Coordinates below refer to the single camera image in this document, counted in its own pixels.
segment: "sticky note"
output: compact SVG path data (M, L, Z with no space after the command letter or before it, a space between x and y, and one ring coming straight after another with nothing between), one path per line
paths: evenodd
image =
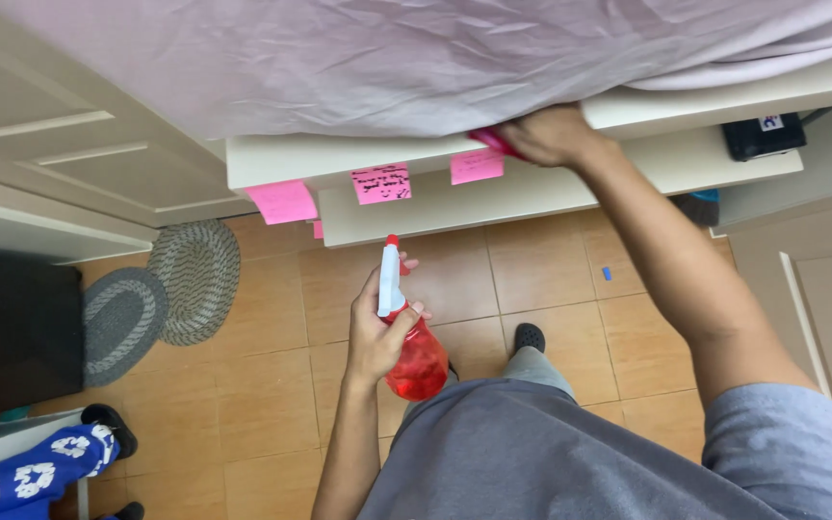
M406 163L395 163L351 172L360 205L410 198L410 172Z
M503 176L503 153L493 148L474 150L451 157L451 184Z
M246 188L246 194L259 207L265 224L316 219L316 205L303 181L272 182Z

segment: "gray braided rug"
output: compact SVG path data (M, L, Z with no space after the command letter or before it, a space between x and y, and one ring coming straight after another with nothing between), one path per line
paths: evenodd
M147 269L166 288L169 315L160 338L186 346L210 337L224 323L239 282L239 245L219 220L162 230Z
M163 284L141 267L99 278L82 297L87 387L112 383L156 343L168 313Z

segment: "black croc shoe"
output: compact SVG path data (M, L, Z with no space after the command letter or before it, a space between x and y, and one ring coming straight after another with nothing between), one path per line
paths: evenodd
M107 404L90 404L82 410L82 423L84 425L100 424L111 429L115 441L120 446L117 452L117 459L126 459L137 452L137 438L133 432L124 424L121 414Z
M516 327L516 351L522 347L534 347L545 353L545 334L537 325L521 323Z
M140 502L131 502L115 513L117 520L143 520L146 511Z

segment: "orange floor tile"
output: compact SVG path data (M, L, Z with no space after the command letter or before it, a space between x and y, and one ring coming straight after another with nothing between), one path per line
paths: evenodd
M91 513L127 500L151 518L309 518L349 337L349 305L380 244L327 250L312 226L226 219L242 265L236 300L199 345L158 342L121 380L39 403L35 415L87 403L121 410L140 451L91 483ZM727 239L714 240L733 262ZM702 408L689 351L646 295L598 209L401 241L422 261L404 278L462 379L496 376L523 321L587 410L694 461ZM83 283L148 254L80 264ZM609 267L612 280L603 276ZM382 462L406 402L378 385Z

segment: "door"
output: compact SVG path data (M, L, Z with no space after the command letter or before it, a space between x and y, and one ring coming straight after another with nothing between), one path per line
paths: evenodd
M759 298L796 362L832 398L832 209L792 208L799 217L741 225L730 245L738 270Z
M255 211L221 157L1 17L0 183L154 228Z

